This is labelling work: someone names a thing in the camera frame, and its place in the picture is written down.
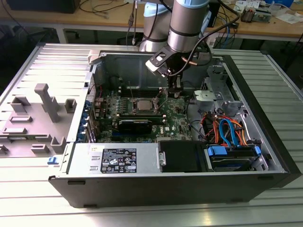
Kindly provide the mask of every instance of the warning label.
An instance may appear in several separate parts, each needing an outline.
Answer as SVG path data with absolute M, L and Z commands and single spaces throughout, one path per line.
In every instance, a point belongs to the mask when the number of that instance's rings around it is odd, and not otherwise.
M 101 172 L 104 174 L 136 173 L 137 149 L 103 149 Z

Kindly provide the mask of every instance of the paper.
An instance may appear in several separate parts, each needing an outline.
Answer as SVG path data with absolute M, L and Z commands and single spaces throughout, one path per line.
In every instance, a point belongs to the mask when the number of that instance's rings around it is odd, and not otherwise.
M 260 1 L 236 1 L 235 7 L 233 8 L 237 12 L 243 12 L 247 6 L 249 8 L 259 8 Z
M 278 16 L 276 18 L 278 18 L 278 19 L 280 19 L 282 21 L 285 21 L 285 22 L 287 22 L 289 24 L 294 24 L 294 23 L 300 22 L 303 19 L 301 17 L 297 17 L 297 16 L 291 15 L 289 13 L 280 15 L 280 16 Z

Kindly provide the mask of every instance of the desk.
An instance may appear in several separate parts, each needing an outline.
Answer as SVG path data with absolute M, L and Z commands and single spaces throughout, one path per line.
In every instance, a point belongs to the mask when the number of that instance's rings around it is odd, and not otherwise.
M 123 4 L 123 0 L 117 0 L 117 2 L 113 2 L 109 6 L 103 6 L 103 9 L 108 9 L 121 4 Z M 298 7 L 303 9 L 303 7 L 297 6 L 296 4 L 295 7 L 296 9 L 298 9 Z M 109 19 L 99 17 L 93 13 L 84 12 L 80 9 L 77 9 L 74 14 L 62 14 L 52 12 L 13 11 L 9 9 L 9 5 L 6 5 L 6 8 L 21 25 L 55 28 L 60 42 L 67 43 L 64 29 L 127 31 L 127 22 L 132 10 L 132 4 L 110 10 L 108 12 Z M 89 2 L 85 3 L 83 8 L 91 11 Z M 139 4 L 137 19 L 138 32 L 143 32 L 143 12 L 144 5 Z M 16 25 L 4 11 L 2 6 L 0 7 L 0 24 Z M 220 24 L 220 20 L 217 20 L 215 28 Z M 215 28 L 208 28 L 206 32 L 210 32 Z M 261 40 L 297 41 L 302 32 L 303 23 L 291 25 L 272 17 L 270 23 L 244 23 L 240 21 L 236 37 Z

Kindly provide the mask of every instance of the metal bracket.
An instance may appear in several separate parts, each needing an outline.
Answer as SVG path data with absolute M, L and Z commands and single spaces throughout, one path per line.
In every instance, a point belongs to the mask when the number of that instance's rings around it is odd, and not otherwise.
M 159 164 L 160 166 L 166 166 L 165 152 L 159 152 Z

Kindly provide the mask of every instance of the side panel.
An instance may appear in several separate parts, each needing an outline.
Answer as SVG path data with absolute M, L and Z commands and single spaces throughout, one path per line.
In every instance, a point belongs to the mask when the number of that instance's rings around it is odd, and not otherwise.
M 237 66 L 233 62 L 232 58 L 229 55 L 225 55 L 224 60 L 228 65 L 228 68 L 232 74 L 236 86 L 239 88 L 239 91 L 244 96 L 245 100 L 243 101 L 246 102 L 247 105 L 250 107 L 253 116 L 257 120 L 271 148 L 273 149 L 275 155 L 279 159 L 280 164 L 282 165 L 285 171 L 291 173 L 283 182 L 280 182 L 279 184 L 276 185 L 276 187 L 284 187 L 287 184 L 289 184 L 291 181 L 301 176 L 301 172 L 297 167 L 297 165 L 295 164 L 292 157 L 290 156 L 283 142 L 279 138 L 277 132 L 275 131 L 272 124 L 270 123 L 266 114 L 262 110 L 260 104 L 258 103 L 257 99 L 253 95 L 251 89 L 249 88 L 245 79 L 243 78 Z
M 285 174 L 56 179 L 49 182 L 71 206 L 129 207 L 248 202 Z

